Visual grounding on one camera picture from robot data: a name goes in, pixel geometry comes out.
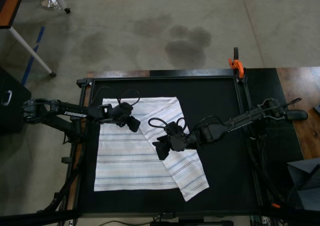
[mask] drawer handle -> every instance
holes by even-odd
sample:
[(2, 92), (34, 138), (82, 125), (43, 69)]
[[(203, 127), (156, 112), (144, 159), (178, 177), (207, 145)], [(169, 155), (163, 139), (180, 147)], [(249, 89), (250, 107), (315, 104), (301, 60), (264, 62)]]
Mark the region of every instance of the drawer handle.
[(9, 97), (8, 97), (8, 101), (7, 102), (3, 102), (4, 98), (2, 99), (2, 102), (1, 102), (1, 105), (3, 106), (8, 106), (10, 104), (10, 101), (11, 101), (11, 97), (12, 97), (12, 91), (11, 90), (8, 90), (7, 92), (4, 93), (4, 95), (6, 94), (9, 94)]

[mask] orange part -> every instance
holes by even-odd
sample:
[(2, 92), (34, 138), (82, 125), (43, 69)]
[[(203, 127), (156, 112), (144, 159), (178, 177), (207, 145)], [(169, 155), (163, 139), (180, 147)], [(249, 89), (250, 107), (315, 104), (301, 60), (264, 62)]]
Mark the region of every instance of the orange part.
[(242, 66), (242, 62), (239, 60), (235, 59), (233, 62), (231, 58), (229, 58), (229, 65), (233, 70), (238, 70), (239, 71), (239, 78), (243, 79), (245, 76), (245, 71), (244, 67)]
[(272, 205), (273, 207), (277, 208), (277, 209), (280, 209), (280, 208), (281, 208), (280, 205), (279, 205), (279, 204), (276, 204), (276, 203), (272, 203), (271, 205)]

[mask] concrete floor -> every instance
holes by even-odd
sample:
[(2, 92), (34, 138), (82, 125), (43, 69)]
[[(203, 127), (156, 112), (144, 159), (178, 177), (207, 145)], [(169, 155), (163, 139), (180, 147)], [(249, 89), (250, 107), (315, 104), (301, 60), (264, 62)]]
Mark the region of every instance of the concrete floor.
[[(45, 26), (37, 52), (57, 77), (35, 61), (34, 98), (77, 104), (76, 80), (90, 71), (228, 68), (233, 47), (247, 68), (319, 66), (320, 0), (66, 0), (69, 15), (40, 1), (23, 0), (13, 24), (32, 47)], [(0, 42), (1, 67), (21, 81), (30, 55), (7, 30)], [(0, 215), (48, 205), (65, 180), (62, 141), (44, 125), (0, 138)], [(79, 225), (107, 221), (90, 220)]]

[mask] blue tape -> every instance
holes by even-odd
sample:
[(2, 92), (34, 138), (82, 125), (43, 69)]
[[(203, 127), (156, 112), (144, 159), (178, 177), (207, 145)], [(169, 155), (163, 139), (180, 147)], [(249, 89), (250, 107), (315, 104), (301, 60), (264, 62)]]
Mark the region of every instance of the blue tape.
[[(41, 39), (42, 39), (42, 36), (44, 35), (44, 32), (45, 32), (45, 26), (42, 26), (41, 29), (40, 29), (38, 38), (36, 39), (36, 43), (37, 43), (37, 44), (40, 43), (40, 41), (41, 41)], [(33, 49), (33, 51), (34, 51), (34, 52), (37, 52), (38, 48), (39, 48), (39, 45), (37, 45), (37, 46)], [(34, 60), (35, 60), (35, 58), (34, 58), (33, 56), (31, 56), (30, 59), (29, 59), (29, 62), (28, 62), (28, 64), (27, 64), (27, 66), (26, 66), (26, 69), (25, 69), (25, 71), (24, 71), (24, 75), (23, 75), (23, 78), (22, 78), (22, 81), (21, 81), (21, 84), (22, 84), (23, 86), (26, 85), (26, 82), (27, 82), (29, 73), (30, 73), (30, 71), (31, 71), (31, 67), (32, 67), (32, 64), (33, 64)]]
[[(37, 45), (37, 46), (33, 49), (33, 51), (37, 52), (37, 51), (38, 51), (38, 48), (39, 48), (39, 45)], [(26, 85), (27, 78), (28, 78), (29, 73), (30, 73), (30, 71), (31, 71), (31, 66), (32, 66), (34, 60), (35, 60), (35, 58), (34, 58), (33, 56), (31, 56), (30, 59), (29, 59), (29, 62), (28, 62), (28, 64), (27, 64), (27, 66), (26, 66), (26, 69), (25, 69), (25, 71), (24, 71), (24, 75), (23, 75), (23, 78), (22, 78), (22, 81), (21, 81), (21, 84), (22, 84), (23, 86)]]
[(44, 31), (45, 31), (45, 26), (42, 26), (38, 35), (38, 38), (36, 39), (36, 43), (40, 43), (41, 39), (42, 39), (42, 35), (44, 35)]

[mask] white cloth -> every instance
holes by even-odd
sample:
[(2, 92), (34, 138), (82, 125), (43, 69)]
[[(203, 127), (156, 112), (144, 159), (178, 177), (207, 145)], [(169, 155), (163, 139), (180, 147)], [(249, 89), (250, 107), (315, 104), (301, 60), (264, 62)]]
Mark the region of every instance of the white cloth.
[[(135, 98), (123, 99), (132, 104)], [(118, 105), (116, 99), (103, 99), (103, 104)], [(170, 151), (161, 161), (152, 142), (166, 133), (149, 126), (150, 118), (168, 123), (183, 118), (179, 100), (174, 97), (141, 98), (132, 115), (141, 121), (138, 132), (114, 124), (100, 127), (94, 191), (165, 190), (179, 188), (188, 201), (209, 187), (196, 150)]]

